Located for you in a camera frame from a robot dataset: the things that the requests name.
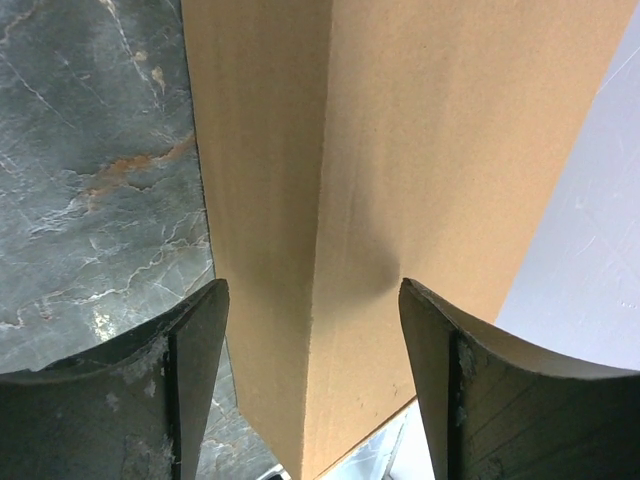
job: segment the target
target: cardboard box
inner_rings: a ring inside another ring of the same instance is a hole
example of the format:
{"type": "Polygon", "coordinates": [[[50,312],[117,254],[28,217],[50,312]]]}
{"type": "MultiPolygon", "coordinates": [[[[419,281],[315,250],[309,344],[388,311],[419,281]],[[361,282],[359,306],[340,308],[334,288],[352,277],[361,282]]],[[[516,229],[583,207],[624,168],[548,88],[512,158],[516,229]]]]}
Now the cardboard box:
{"type": "Polygon", "coordinates": [[[295,479],[414,397],[403,276],[496,317],[635,4],[184,0],[239,406],[295,479]]]}

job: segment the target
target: rust stain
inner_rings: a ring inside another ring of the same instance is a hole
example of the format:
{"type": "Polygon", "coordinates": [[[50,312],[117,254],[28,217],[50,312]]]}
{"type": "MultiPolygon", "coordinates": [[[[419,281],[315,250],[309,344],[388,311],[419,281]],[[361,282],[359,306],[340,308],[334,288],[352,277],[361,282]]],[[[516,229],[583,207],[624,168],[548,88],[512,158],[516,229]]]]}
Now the rust stain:
{"type": "Polygon", "coordinates": [[[94,177],[94,186],[83,191],[83,195],[88,197],[89,211],[94,211],[93,201],[111,193],[118,187],[127,185],[127,174],[132,172],[143,172],[162,164],[178,160],[187,150],[195,145],[195,135],[192,133],[180,143],[177,143],[164,154],[154,157],[150,154],[134,155],[115,160],[111,165],[103,168],[94,177]]]}
{"type": "Polygon", "coordinates": [[[140,50],[136,52],[136,54],[133,56],[134,62],[144,62],[146,60],[147,60],[147,52],[145,52],[144,50],[140,50]]]}
{"type": "Polygon", "coordinates": [[[164,89],[167,84],[164,83],[164,72],[162,71],[162,68],[160,68],[160,66],[157,66],[156,68],[151,70],[151,78],[153,78],[155,82],[160,85],[162,93],[164,93],[164,89]]]}

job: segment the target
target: white surface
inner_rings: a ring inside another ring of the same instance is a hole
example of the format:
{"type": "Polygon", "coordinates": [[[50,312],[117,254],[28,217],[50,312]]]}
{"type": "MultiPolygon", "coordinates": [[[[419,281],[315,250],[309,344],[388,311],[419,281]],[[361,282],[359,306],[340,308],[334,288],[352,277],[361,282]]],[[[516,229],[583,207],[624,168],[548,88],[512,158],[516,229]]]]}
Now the white surface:
{"type": "Polygon", "coordinates": [[[406,417],[406,412],[400,412],[353,455],[328,472],[323,480],[381,480],[406,417]]]}
{"type": "Polygon", "coordinates": [[[639,52],[636,11],[497,320],[499,327],[544,347],[635,369],[639,52]]]}
{"type": "Polygon", "coordinates": [[[409,408],[400,448],[388,479],[434,480],[429,447],[417,403],[409,408]]]}

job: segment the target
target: corrugated cardboard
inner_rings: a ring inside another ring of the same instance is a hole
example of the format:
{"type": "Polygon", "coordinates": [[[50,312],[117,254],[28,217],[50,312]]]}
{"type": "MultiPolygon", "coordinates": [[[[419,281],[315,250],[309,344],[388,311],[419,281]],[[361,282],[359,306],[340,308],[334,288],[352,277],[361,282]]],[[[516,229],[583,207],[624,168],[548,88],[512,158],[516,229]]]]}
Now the corrugated cardboard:
{"type": "Polygon", "coordinates": [[[495,318],[634,6],[184,0],[239,406],[295,479],[414,396],[402,276],[495,318]]]}

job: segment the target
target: marble surface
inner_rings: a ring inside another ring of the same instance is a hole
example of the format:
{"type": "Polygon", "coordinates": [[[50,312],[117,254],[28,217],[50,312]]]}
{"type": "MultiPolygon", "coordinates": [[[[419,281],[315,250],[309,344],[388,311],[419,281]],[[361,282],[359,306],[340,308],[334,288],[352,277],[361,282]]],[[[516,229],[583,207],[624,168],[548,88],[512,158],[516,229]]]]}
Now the marble surface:
{"type": "MultiPolygon", "coordinates": [[[[213,275],[179,0],[0,2],[0,372],[104,342],[213,275]]],[[[225,350],[198,478],[275,464],[225,350]]]]}

